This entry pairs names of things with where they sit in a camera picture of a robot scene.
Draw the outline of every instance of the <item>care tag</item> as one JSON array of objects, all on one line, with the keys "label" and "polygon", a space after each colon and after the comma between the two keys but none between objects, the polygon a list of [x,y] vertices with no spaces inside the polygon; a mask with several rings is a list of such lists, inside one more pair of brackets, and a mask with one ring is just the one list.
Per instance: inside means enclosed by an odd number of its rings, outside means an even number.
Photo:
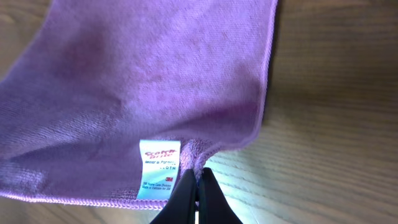
[{"label": "care tag", "polygon": [[142,179],[139,200],[168,200],[180,167],[180,141],[141,140]]}]

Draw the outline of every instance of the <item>microfiber cloth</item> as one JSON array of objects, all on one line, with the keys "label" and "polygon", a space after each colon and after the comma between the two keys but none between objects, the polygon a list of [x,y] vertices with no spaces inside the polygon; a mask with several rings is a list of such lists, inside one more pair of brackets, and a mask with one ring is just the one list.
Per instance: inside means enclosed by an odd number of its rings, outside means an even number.
[{"label": "microfiber cloth", "polygon": [[137,200],[140,139],[181,141],[180,175],[258,134],[276,0],[54,0],[0,83],[0,195]]}]

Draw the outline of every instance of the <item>wooden table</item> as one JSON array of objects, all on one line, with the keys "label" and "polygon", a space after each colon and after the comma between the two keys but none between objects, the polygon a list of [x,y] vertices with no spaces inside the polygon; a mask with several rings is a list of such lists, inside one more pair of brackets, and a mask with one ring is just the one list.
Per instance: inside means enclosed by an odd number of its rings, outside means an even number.
[{"label": "wooden table", "polygon": [[[49,0],[0,0],[0,74]],[[279,4],[264,126],[211,167],[244,223],[398,223],[398,2]],[[0,198],[1,223],[148,223],[156,211]]]}]

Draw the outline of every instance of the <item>brown table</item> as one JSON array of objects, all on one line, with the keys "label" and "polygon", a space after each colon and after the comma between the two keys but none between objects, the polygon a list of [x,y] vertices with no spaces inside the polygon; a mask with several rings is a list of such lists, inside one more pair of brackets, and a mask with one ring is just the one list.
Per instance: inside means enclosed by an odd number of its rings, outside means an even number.
[{"label": "brown table", "polygon": [[[0,74],[49,0],[0,0]],[[244,223],[398,223],[398,2],[279,5],[264,126],[211,167]],[[0,198],[1,223],[148,223],[157,212]]]}]

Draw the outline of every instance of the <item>scotch-brite logo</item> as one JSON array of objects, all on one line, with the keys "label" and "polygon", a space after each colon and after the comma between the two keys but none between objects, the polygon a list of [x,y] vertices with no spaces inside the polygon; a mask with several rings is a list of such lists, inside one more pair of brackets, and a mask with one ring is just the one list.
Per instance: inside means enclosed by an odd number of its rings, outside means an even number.
[{"label": "scotch-brite logo", "polygon": [[156,159],[156,158],[171,156],[175,152],[176,150],[170,149],[170,150],[163,150],[160,152],[145,152],[145,155],[149,156],[149,159]]}]

